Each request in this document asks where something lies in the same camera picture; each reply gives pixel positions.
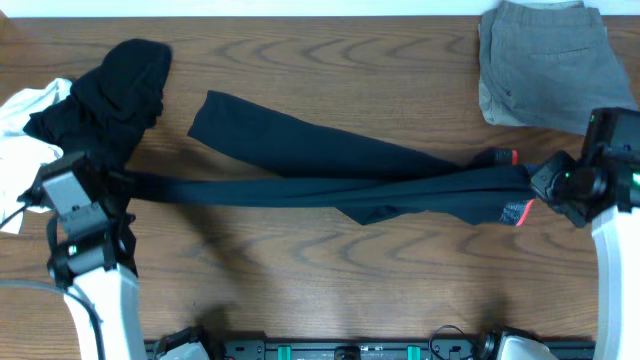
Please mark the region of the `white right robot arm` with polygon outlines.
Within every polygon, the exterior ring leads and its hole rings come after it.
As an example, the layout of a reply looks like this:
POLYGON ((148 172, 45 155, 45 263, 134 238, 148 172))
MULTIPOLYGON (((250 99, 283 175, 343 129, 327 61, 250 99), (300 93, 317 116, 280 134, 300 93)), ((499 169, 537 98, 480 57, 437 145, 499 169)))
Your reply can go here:
POLYGON ((639 357, 639 159, 560 152, 531 178, 540 198, 576 225, 591 225, 598 265, 598 329, 591 349, 552 345, 524 330, 486 334, 477 359, 619 360, 639 357))

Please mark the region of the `black leggings with coral waistband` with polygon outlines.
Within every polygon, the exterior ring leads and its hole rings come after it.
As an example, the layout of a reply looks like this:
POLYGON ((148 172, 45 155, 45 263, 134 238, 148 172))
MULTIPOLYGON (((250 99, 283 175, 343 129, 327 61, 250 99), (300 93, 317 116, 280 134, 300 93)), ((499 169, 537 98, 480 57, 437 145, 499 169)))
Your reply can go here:
POLYGON ((189 136, 271 179, 195 181, 136 174, 137 199, 273 208, 334 207, 361 225, 407 213, 446 213, 472 224, 517 226, 534 194, 511 152, 469 167, 410 148, 313 125, 241 98, 211 91, 189 136))

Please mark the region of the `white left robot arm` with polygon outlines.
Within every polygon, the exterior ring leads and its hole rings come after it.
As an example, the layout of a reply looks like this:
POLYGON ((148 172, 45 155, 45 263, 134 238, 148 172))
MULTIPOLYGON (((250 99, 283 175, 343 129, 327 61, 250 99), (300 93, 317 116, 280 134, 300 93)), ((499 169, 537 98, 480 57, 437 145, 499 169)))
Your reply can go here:
POLYGON ((45 177, 56 216, 47 225, 47 268, 63 290, 83 359, 208 359, 203 333, 188 327, 155 343, 144 339, 129 199, 110 193, 87 169, 45 177))

